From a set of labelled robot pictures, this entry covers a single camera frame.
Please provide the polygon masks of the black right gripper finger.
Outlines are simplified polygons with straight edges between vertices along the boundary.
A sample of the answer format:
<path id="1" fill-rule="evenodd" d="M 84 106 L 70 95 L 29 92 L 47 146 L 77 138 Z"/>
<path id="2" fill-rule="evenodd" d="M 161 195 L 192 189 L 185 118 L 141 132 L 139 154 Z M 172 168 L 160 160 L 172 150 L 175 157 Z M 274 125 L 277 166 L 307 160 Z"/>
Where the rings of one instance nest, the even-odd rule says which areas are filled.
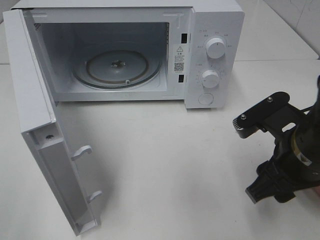
<path id="1" fill-rule="evenodd" d="M 256 180 L 246 188 L 245 193 L 254 204 L 268 197 L 274 197 L 278 203 L 282 203 L 281 187 L 278 183 L 281 176 L 278 171 L 263 169 L 259 171 Z"/>

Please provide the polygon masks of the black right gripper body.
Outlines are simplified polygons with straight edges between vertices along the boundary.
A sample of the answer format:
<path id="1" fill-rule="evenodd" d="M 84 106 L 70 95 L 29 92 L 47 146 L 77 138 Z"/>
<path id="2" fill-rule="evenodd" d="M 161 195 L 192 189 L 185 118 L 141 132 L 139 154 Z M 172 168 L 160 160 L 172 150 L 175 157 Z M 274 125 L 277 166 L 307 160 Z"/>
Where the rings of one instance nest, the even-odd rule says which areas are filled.
<path id="1" fill-rule="evenodd" d="M 288 130 L 275 140 L 270 160 L 257 167 L 281 173 L 278 184 L 283 203 L 293 199 L 295 192 L 320 185 L 320 138 L 315 132 L 300 133 Z"/>

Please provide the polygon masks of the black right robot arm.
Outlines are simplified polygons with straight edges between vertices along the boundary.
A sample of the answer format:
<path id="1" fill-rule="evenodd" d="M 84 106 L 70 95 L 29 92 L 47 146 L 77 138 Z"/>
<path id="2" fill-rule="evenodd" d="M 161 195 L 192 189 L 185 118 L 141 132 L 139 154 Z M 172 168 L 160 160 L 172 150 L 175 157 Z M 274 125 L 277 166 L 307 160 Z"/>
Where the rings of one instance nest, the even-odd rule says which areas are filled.
<path id="1" fill-rule="evenodd" d="M 320 101 L 307 110 L 297 110 L 301 121 L 275 138 L 272 157 L 257 167 L 256 180 L 245 190 L 253 203 L 268 197 L 285 203 L 295 191 L 320 185 Z"/>

